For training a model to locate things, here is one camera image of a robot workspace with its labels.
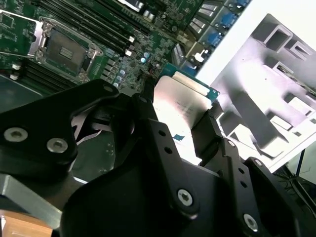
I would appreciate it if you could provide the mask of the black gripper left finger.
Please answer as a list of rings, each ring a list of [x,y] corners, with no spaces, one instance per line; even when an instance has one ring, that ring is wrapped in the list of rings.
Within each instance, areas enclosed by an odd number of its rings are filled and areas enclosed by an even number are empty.
[[[135,158],[151,163],[150,171],[162,186],[162,199],[181,215],[195,219],[199,204],[167,125],[158,121],[148,99],[139,94],[126,97],[102,79],[3,112],[1,172],[48,182],[62,180],[72,169],[94,111],[120,120],[114,130],[119,144],[139,143]]]

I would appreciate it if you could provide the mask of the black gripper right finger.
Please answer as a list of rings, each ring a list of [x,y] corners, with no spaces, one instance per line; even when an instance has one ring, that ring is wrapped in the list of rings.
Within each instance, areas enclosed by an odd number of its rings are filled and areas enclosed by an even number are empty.
[[[239,237],[302,237],[302,214],[266,166],[255,157],[243,160],[234,142],[222,136],[212,110],[191,129],[200,166],[219,175],[216,189],[221,218]]]

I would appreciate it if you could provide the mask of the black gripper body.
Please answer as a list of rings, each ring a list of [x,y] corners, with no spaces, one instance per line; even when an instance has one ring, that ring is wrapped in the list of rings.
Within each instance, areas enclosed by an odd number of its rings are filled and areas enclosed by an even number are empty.
[[[214,172],[182,160],[199,204],[195,219],[162,199],[162,186],[146,160],[122,165],[78,189],[61,218],[63,237],[223,237],[233,225],[221,218]]]

